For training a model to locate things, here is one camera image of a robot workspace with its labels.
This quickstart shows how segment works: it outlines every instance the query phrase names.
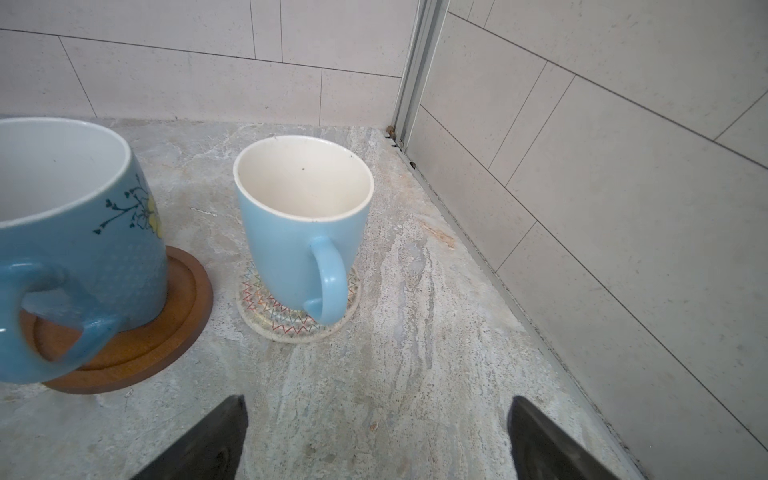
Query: round coaster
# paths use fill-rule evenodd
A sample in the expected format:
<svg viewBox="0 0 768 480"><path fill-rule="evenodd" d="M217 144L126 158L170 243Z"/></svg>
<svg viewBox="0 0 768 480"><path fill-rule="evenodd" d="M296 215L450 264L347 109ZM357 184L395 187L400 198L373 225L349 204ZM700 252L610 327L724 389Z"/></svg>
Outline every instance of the round coaster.
<svg viewBox="0 0 768 480"><path fill-rule="evenodd" d="M349 295L344 317L333 325L320 325L303 310L292 310L272 297L259 278L253 262L243 274L243 289L237 293L237 309L248 326L270 340L307 343L327 337L352 318L360 300L360 278L353 266L346 277Z"/></svg>
<svg viewBox="0 0 768 480"><path fill-rule="evenodd" d="M120 332L79 369L44 385L66 393L111 392L148 379L175 362L203 331L214 293L200 262L175 247L168 256L168 296L160 315L146 325ZM29 345L53 361L78 339L80 332L22 312Z"/></svg>

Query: white wall tile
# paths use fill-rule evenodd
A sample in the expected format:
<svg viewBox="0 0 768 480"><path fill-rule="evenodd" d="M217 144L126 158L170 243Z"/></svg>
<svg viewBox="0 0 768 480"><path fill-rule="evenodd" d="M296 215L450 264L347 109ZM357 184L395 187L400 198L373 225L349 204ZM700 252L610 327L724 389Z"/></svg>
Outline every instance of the white wall tile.
<svg viewBox="0 0 768 480"><path fill-rule="evenodd" d="M649 478L765 475L760 444L539 223L498 274Z"/></svg>
<svg viewBox="0 0 768 480"><path fill-rule="evenodd" d="M418 0L282 0L283 60L402 76Z"/></svg>
<svg viewBox="0 0 768 480"><path fill-rule="evenodd" d="M280 0L250 0L253 51L259 60L283 61Z"/></svg>
<svg viewBox="0 0 768 480"><path fill-rule="evenodd" d="M422 105L487 167L544 65L535 55L448 15Z"/></svg>
<svg viewBox="0 0 768 480"><path fill-rule="evenodd" d="M99 116L317 124L320 69L64 38Z"/></svg>
<svg viewBox="0 0 768 480"><path fill-rule="evenodd" d="M510 191L768 442L768 171L576 77Z"/></svg>
<svg viewBox="0 0 768 480"><path fill-rule="evenodd" d="M486 28L709 137L768 89L763 0L506 0Z"/></svg>
<svg viewBox="0 0 768 480"><path fill-rule="evenodd" d="M386 128L399 89L399 78L324 69L320 124Z"/></svg>
<svg viewBox="0 0 768 480"><path fill-rule="evenodd" d="M469 16L469 9L472 8L473 1L474 0L451 0L451 2L448 3L448 11L466 20Z"/></svg>
<svg viewBox="0 0 768 480"><path fill-rule="evenodd" d="M571 72L547 62L488 168L498 181L504 185L509 182L573 78Z"/></svg>
<svg viewBox="0 0 768 480"><path fill-rule="evenodd" d="M717 141L768 167L768 95L764 95Z"/></svg>
<svg viewBox="0 0 768 480"><path fill-rule="evenodd" d="M0 28L253 58L247 0L5 0Z"/></svg>
<svg viewBox="0 0 768 480"><path fill-rule="evenodd" d="M491 13L491 7L494 0L475 0L472 3L472 10L469 12L468 20L477 26L482 27L488 20L488 14Z"/></svg>
<svg viewBox="0 0 768 480"><path fill-rule="evenodd" d="M58 37L0 31L0 114L92 117Z"/></svg>
<svg viewBox="0 0 768 480"><path fill-rule="evenodd" d="M496 270L534 218L424 110L407 149L429 184Z"/></svg>

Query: black object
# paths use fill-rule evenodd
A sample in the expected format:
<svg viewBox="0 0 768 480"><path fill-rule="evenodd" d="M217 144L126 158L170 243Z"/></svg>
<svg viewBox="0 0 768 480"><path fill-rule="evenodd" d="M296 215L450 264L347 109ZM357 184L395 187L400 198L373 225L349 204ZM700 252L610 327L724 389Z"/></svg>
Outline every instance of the black object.
<svg viewBox="0 0 768 480"><path fill-rule="evenodd" d="M228 396L132 480L233 480L247 428L245 398Z"/></svg>
<svg viewBox="0 0 768 480"><path fill-rule="evenodd" d="M525 397L513 398L507 432L518 480L618 480Z"/></svg>

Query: blue mug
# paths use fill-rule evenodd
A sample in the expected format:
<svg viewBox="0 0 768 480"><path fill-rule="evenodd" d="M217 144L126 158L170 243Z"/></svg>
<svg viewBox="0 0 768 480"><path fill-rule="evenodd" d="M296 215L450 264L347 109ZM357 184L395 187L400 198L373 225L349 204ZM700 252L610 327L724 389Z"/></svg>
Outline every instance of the blue mug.
<svg viewBox="0 0 768 480"><path fill-rule="evenodd" d="M161 236L120 135L64 118L0 120L0 381L62 376L155 318L167 290ZM82 334L49 362L26 343L22 308Z"/></svg>
<svg viewBox="0 0 768 480"><path fill-rule="evenodd" d="M233 167L248 246L275 300L323 325L344 317L346 276L373 196L360 157L314 137L270 137Z"/></svg>

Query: marble countertop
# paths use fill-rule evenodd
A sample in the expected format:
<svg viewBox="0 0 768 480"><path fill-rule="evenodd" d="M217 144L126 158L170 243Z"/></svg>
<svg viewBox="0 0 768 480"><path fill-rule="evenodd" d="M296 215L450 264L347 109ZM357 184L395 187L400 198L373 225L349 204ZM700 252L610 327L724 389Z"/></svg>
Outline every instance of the marble countertop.
<svg viewBox="0 0 768 480"><path fill-rule="evenodd" d="M611 441L558 378L382 132L189 121L100 121L133 147L167 244L214 288L210 321L173 365L130 388L73 396L0 384L0 478L130 478L226 396L250 426L238 478L515 478L505 418L533 401L622 478ZM250 261L232 179L248 144L322 137L376 182L353 318L314 343L240 318Z"/></svg>

